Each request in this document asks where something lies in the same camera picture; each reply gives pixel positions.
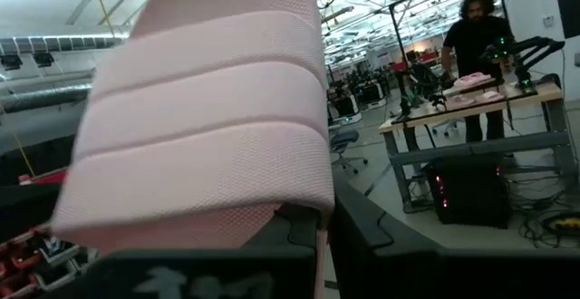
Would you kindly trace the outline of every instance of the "yellow cable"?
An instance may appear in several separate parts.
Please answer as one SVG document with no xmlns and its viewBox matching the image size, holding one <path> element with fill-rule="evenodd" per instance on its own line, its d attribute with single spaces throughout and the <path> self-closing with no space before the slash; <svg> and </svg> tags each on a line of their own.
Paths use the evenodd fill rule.
<svg viewBox="0 0 580 299">
<path fill-rule="evenodd" d="M 107 9 L 105 9 L 105 3 L 102 0 L 99 0 L 99 4 L 101 4 L 101 9 L 102 9 L 103 14 L 105 15 L 105 21 L 107 22 L 107 25 L 109 26 L 109 30 L 111 30 L 111 35 L 113 38 L 115 38 L 115 31 L 112 30 L 111 20 L 109 20 L 109 14 L 107 14 Z"/>
<path fill-rule="evenodd" d="M 20 153 L 22 153 L 22 157 L 24 158 L 24 162 L 26 162 L 26 167 L 28 167 L 28 170 L 30 170 L 31 177 L 32 178 L 36 177 L 36 175 L 34 174 L 33 166 L 30 165 L 30 161 L 28 160 L 28 158 L 26 157 L 26 154 L 24 153 L 24 148 L 22 147 L 22 143 L 18 139 L 18 135 L 16 135 L 16 131 L 14 131 L 8 127 L 8 115 L 6 114 L 6 111 L 4 110 L 4 105 L 2 104 L 1 101 L 0 101 L 0 110 L 2 110 L 2 114 L 5 116 L 4 125 L 10 131 L 10 133 L 12 134 L 12 137 L 14 137 L 14 140 L 16 141 L 16 144 L 18 145 L 18 149 L 20 150 Z"/>
</svg>

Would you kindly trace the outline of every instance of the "man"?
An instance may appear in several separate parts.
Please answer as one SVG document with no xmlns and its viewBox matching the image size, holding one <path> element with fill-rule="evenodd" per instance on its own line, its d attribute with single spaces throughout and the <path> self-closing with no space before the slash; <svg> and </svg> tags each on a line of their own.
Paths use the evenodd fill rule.
<svg viewBox="0 0 580 299">
<path fill-rule="evenodd" d="M 448 31 L 443 49 L 441 64 L 445 71 L 451 72 L 451 49 L 455 48 L 459 77 L 483 72 L 495 78 L 501 78 L 501 67 L 498 63 L 486 63 L 479 59 L 486 47 L 499 37 L 513 37 L 506 19 L 490 15 L 495 9 L 494 0 L 464 0 L 461 6 L 461 20 Z M 486 113 L 488 118 L 488 140 L 504 137 L 502 111 Z M 482 141 L 483 132 L 479 116 L 465 118 L 466 141 Z"/>
</svg>

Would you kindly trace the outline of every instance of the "computer tower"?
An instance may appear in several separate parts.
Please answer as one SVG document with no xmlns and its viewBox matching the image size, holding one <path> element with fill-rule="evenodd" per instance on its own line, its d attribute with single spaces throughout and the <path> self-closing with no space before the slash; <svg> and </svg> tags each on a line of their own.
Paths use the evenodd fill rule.
<svg viewBox="0 0 580 299">
<path fill-rule="evenodd" d="M 426 174 L 441 223 L 508 227 L 511 206 L 501 157 L 435 159 Z"/>
</svg>

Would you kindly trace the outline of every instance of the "metal table frame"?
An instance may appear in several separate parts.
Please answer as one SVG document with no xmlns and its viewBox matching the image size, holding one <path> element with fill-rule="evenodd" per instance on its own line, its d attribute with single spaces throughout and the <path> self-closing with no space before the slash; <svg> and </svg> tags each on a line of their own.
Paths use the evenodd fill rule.
<svg viewBox="0 0 580 299">
<path fill-rule="evenodd" d="M 567 178 L 566 186 L 577 183 L 578 169 L 573 154 L 570 136 L 566 127 L 566 112 L 562 99 L 542 102 L 544 119 L 548 131 L 523 136 L 509 137 L 501 140 L 484 140 L 476 143 L 466 143 L 446 146 L 436 149 L 419 149 L 414 128 L 403 130 L 408 152 L 399 152 L 394 137 L 394 130 L 383 133 L 389 159 L 401 193 L 403 208 L 411 210 L 411 191 L 409 185 L 414 180 L 407 178 L 404 166 L 412 165 L 415 173 L 420 172 L 421 164 L 433 159 L 452 156 L 468 156 L 497 152 L 519 152 L 528 150 L 553 149 L 557 170 Z"/>
</svg>

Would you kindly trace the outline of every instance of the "air duct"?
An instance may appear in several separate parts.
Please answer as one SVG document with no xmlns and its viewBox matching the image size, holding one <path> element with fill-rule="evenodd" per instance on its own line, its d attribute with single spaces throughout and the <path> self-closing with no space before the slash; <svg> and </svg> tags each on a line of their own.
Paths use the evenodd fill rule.
<svg viewBox="0 0 580 299">
<path fill-rule="evenodd" d="M 86 99 L 92 87 L 92 76 L 89 73 L 83 76 L 81 79 L 67 79 L 62 75 L 61 80 L 52 82 L 6 82 L 11 85 L 0 91 L 0 102 L 6 113 L 14 113 L 81 101 Z"/>
<path fill-rule="evenodd" d="M 0 38 L 0 54 L 51 53 L 108 49 L 124 41 L 119 37 L 13 37 Z"/>
</svg>

